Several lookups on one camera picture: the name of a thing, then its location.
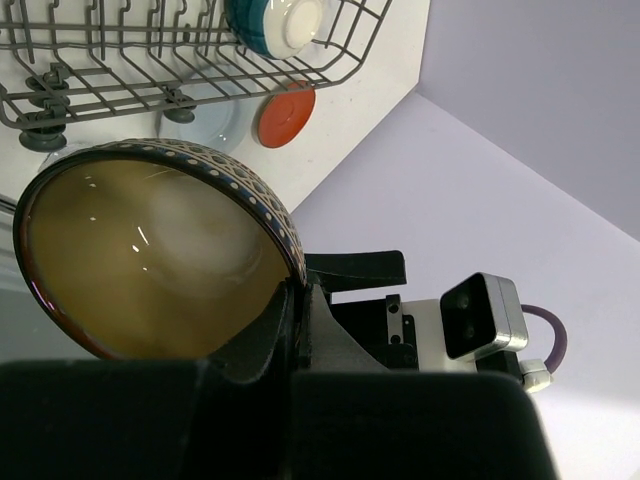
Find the brown patterned bowl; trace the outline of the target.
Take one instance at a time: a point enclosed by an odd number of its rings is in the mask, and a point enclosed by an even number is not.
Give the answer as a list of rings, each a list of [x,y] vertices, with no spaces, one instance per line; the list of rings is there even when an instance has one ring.
[[[13,217],[20,271],[49,319],[109,359],[198,358],[307,283],[282,201],[231,156],[127,139],[53,161]]]

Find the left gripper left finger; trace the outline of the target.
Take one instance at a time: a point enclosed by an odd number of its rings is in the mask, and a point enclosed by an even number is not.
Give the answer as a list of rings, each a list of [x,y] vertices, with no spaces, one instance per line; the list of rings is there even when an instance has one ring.
[[[286,376],[295,363],[296,285],[278,284],[261,314],[209,356],[224,378],[250,385],[274,376]]]

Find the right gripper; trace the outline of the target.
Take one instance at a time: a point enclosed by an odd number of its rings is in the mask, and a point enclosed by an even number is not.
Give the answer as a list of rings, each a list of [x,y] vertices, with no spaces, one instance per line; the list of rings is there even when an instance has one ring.
[[[307,273],[325,293],[342,293],[407,283],[399,250],[367,253],[306,254]],[[439,301],[384,299],[332,304],[336,321],[367,353],[391,370],[480,372],[518,375],[514,352],[500,351],[478,361],[447,356]]]

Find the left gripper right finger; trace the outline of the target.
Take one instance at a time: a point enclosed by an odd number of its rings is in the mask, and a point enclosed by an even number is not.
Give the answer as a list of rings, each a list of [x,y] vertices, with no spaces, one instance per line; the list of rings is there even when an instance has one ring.
[[[309,284],[304,296],[299,368],[325,373],[390,372],[336,321],[318,284]]]

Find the teal and white bowl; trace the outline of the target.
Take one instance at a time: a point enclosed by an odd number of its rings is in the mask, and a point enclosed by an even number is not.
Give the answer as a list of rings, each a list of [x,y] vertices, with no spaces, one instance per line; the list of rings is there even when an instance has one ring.
[[[263,57],[285,60],[315,39],[327,9],[321,0],[228,0],[226,22],[235,37]]]

